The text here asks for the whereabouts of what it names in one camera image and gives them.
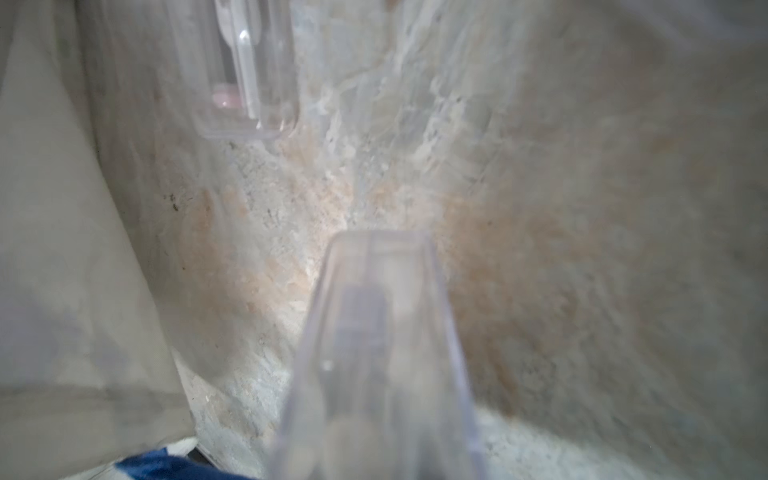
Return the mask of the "white canvas Doraemon bag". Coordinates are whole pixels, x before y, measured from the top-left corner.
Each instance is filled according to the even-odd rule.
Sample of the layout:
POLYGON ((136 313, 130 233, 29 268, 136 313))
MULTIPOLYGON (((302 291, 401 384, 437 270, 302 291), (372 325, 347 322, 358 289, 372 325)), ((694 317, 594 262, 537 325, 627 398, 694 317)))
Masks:
POLYGON ((1 5, 1 475, 255 479, 204 447, 94 136, 77 7, 1 5))

